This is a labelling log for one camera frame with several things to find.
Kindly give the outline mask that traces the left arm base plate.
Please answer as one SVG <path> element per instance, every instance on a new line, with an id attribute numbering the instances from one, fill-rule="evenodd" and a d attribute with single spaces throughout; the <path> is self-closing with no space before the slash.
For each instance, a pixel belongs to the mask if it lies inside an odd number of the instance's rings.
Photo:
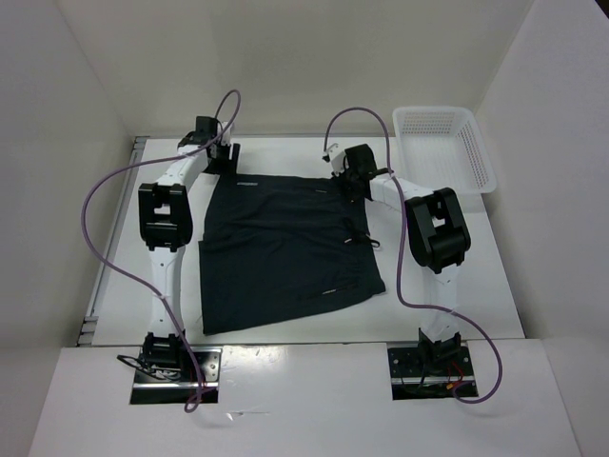
<path id="1" fill-rule="evenodd" d="M 195 356 L 205 378 L 202 404 L 217 404 L 219 400 L 220 348 L 197 350 Z M 184 405 L 195 395 L 196 373 L 193 370 L 178 372 L 176 369 L 144 372 L 139 366 L 135 370 L 129 403 L 134 406 Z"/>

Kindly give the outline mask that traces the dark navy shorts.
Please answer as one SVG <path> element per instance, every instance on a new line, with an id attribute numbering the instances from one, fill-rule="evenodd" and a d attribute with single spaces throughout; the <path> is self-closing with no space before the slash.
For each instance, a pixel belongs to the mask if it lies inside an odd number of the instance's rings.
<path id="1" fill-rule="evenodd" d="M 385 292 L 365 203 L 330 179 L 222 176 L 199 243 L 203 332 L 333 312 Z"/>

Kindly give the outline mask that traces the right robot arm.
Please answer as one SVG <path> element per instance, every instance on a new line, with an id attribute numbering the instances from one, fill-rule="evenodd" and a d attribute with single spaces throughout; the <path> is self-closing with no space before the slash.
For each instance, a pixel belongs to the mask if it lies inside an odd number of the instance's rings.
<path id="1" fill-rule="evenodd" d="M 364 198 L 401 213 L 400 253 L 410 251 L 423 270 L 427 297 L 411 308 L 425 309 L 419 328 L 417 360 L 422 374 L 438 374 L 457 357 L 462 337 L 458 328 L 457 279 L 471 238 L 456 192 L 429 189 L 377 167 L 369 145 L 331 150 L 332 167 L 348 200 Z"/>

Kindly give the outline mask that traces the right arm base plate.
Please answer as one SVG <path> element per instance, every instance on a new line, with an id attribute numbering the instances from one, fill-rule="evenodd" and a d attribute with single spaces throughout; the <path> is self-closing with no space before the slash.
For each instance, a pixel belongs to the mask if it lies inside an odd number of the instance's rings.
<path id="1" fill-rule="evenodd" d="M 465 399 L 479 397 L 467 346 L 435 368 L 423 366 L 415 344 L 389 345 L 387 359 L 394 401 L 451 398 L 454 389 Z"/>

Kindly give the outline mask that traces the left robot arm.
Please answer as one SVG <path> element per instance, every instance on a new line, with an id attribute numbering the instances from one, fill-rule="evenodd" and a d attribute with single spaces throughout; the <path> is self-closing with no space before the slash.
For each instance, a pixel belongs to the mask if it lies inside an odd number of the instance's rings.
<path id="1" fill-rule="evenodd" d="M 171 381 L 194 374 L 182 341 L 181 270 L 194 231 L 188 192 L 202 173 L 234 172 L 240 147 L 217 117 L 199 116 L 178 144 L 179 159 L 152 183 L 138 188 L 139 230 L 155 287 L 150 324 L 139 363 L 151 376 Z"/>

